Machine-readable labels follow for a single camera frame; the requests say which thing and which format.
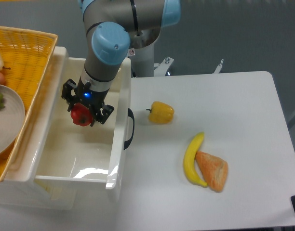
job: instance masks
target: yellow bell pepper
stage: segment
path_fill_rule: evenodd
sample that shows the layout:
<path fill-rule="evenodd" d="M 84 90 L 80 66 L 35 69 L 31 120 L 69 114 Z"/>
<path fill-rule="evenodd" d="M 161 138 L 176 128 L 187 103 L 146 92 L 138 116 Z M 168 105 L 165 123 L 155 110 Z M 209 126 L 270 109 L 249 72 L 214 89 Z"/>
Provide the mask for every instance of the yellow bell pepper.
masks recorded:
<path fill-rule="evenodd" d="M 173 119 L 174 109 L 165 103 L 155 101 L 147 110 L 150 111 L 148 119 L 153 123 L 167 124 Z"/>

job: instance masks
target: black handle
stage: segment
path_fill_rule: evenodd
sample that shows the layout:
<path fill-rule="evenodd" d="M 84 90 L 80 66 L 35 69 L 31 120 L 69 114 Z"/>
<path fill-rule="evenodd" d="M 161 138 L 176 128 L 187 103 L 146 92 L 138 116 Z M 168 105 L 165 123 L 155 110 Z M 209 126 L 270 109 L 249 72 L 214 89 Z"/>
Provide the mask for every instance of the black handle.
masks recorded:
<path fill-rule="evenodd" d="M 130 137 L 130 139 L 124 142 L 124 150 L 129 147 L 129 145 L 133 141 L 133 137 L 134 137 L 134 114 L 130 108 L 128 108 L 128 117 L 130 117 L 133 120 L 133 132 L 132 132 L 132 136 Z"/>

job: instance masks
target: yellow basket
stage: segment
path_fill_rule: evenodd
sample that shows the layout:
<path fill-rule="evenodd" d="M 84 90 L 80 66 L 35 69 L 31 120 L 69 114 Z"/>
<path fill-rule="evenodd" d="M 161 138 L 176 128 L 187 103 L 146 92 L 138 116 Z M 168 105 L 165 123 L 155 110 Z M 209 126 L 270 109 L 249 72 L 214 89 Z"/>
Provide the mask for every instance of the yellow basket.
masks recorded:
<path fill-rule="evenodd" d="M 10 68 L 2 70 L 6 86 L 20 95 L 26 110 L 17 139 L 0 154 L 0 181 L 4 180 L 18 152 L 56 42 L 57 35 L 54 34 L 0 26 L 0 53 L 4 66 Z"/>

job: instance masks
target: plate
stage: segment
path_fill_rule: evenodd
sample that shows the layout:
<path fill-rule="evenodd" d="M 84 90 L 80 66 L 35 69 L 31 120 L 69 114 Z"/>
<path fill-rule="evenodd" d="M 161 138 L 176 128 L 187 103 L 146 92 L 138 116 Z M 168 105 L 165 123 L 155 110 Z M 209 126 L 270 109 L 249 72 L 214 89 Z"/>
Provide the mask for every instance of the plate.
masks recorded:
<path fill-rule="evenodd" d="M 0 153 L 3 152 L 19 134 L 25 109 L 20 96 L 7 86 L 0 85 L 5 107 L 0 109 Z"/>

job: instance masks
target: white container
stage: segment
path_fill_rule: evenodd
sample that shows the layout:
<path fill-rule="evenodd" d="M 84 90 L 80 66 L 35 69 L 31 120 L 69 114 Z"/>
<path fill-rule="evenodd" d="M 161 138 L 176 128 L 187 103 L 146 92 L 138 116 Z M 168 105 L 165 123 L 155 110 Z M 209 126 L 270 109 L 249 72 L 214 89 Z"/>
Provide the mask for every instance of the white container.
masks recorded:
<path fill-rule="evenodd" d="M 78 82 L 84 59 L 56 47 L 35 118 L 18 157 L 0 182 L 0 204 L 70 209 L 76 190 L 107 191 L 119 198 L 130 106 L 131 62 L 126 58 L 105 98 L 115 110 L 104 125 L 73 124 L 61 98 L 63 83 Z"/>

